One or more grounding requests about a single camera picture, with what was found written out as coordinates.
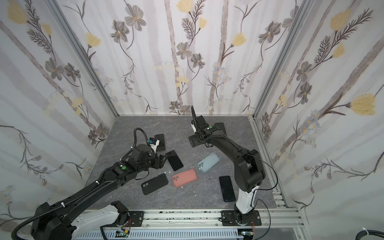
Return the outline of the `purple-edged black phone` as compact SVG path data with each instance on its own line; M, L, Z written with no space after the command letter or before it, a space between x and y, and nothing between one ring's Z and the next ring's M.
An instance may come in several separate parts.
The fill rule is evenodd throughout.
M177 171L184 167L183 163L181 162L175 150L172 150L166 153L166 156L167 156L168 162L170 163L174 171Z

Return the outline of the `pink phone case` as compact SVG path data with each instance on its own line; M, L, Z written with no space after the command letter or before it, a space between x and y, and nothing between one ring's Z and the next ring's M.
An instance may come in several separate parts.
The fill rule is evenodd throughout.
M182 187L198 179L195 169L190 169L172 176L172 182L175 188Z

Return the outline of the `black phone case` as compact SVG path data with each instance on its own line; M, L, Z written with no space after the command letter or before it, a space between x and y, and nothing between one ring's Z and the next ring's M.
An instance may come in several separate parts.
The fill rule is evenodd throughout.
M169 181L166 174L160 174L144 183L142 183L141 188L144 195L149 195L166 185L168 185Z
M224 123L215 123L214 126L215 126L218 130L222 131L222 132L223 132L223 135L226 135L226 134L227 134Z

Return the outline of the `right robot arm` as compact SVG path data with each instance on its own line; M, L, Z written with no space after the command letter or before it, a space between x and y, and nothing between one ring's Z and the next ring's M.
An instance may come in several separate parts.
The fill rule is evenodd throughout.
M256 192L266 178L259 152L250 151L231 140L223 123L209 125L203 116L199 116L193 117L191 125L195 132L189 137L193 148L199 145L216 147L234 164L234 178L239 187L234 206L235 221L239 225L245 225L253 214Z

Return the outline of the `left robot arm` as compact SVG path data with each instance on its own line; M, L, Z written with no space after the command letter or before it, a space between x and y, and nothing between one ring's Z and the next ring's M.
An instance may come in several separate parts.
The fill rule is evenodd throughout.
M35 240L73 240L97 227L129 221L128 209L114 201L105 210L91 214L84 211L99 199L118 189L149 169L161 169L167 157L141 144L132 148L122 159L102 171L98 179L72 196L53 205L38 207L32 222Z

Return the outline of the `small dark phone left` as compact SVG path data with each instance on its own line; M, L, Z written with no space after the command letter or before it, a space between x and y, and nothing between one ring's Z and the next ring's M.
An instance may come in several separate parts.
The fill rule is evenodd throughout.
M166 150L165 136L164 134L155 135L155 139L158 140L157 152L163 152Z

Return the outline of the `black phone case front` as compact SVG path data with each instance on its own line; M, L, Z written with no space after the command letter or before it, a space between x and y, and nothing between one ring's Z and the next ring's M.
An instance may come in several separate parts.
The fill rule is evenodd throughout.
M168 185L169 181L166 174L160 174L144 183L142 183L141 188L144 195L149 195L166 185Z

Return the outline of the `light green phone case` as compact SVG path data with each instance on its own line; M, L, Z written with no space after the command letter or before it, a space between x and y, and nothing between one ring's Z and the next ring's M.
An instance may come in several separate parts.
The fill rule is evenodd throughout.
M203 173L206 173L220 160L221 158L218 155L211 153L198 163L198 167Z

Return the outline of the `black phone right front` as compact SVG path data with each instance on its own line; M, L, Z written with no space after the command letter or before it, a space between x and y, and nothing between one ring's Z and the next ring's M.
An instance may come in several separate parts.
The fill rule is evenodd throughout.
M230 176L219 177L224 202L235 202L236 196Z

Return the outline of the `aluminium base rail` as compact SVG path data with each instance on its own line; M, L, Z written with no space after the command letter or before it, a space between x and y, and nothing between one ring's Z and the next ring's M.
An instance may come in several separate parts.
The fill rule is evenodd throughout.
M305 223L295 208L255 209L262 225L258 228L304 228ZM141 229L218 229L222 209L142 209Z

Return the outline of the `aluminium corner frame post right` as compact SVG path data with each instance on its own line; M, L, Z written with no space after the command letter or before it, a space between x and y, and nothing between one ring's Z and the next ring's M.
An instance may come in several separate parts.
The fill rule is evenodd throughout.
M298 9L297 15L294 18L291 29L287 35L287 38L279 52L278 58L272 68L271 74L268 78L268 81L264 87L264 90L261 94L261 97L256 105L256 109L252 115L255 118L262 110L264 103L267 101L268 95L272 91L272 87L275 84L275 81L280 73L284 62L288 58L288 55L295 43L296 38L299 35L301 27L303 26L309 12L311 11L312 5L315 1L305 0L302 2L301 7Z

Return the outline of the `aluminium corner frame post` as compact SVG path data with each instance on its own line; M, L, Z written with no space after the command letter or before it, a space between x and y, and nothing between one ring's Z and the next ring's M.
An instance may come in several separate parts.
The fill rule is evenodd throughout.
M288 58L288 55L295 43L296 38L299 35L301 27L303 26L309 12L311 11L312 5L315 1L305 0L302 2L301 7L298 9L297 15L294 18L291 29L287 35L287 38L279 52L278 58L272 68L271 74L268 78L268 81L264 87L264 90L261 94L261 97L256 105L256 109L252 115L255 118L262 110L264 103L267 101L268 95L272 91L272 87L275 84L275 81L280 73L284 62Z
M88 75L91 77L93 84L95 85L96 89L99 91L100 95L105 101L105 104L107 105L110 113L114 118L119 117L120 115L115 106L113 105L111 99L109 98L107 91L103 87L101 80L97 76L96 71L92 66L92 63L87 56L86 50L84 50L83 46L81 45L81 42L79 41L75 32L72 30L70 24L68 23L62 10L60 9L59 4L57 3L57 1L45 1L45 3L47 4L50 12L54 16L56 22L59 24L60 28L64 32L78 59L81 61Z

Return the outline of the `aluminium corner frame post left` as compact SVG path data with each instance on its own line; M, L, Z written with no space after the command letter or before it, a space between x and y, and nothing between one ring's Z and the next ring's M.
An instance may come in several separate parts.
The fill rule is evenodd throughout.
M70 24L68 23L62 10L60 9L59 4L57 3L57 1L45 1L45 3L47 4L50 12L54 16L56 22L59 24L60 28L64 32L78 59L81 61L88 75L91 77L93 84L95 85L96 89L99 91L100 95L105 101L105 104L107 105L110 113L114 118L119 117L120 115L115 106L113 105L111 99L109 98L107 91L103 87L101 80L97 76L96 71L92 66L92 63L87 56L86 50L84 50L83 46L81 45L81 42L79 41L75 32L72 30Z

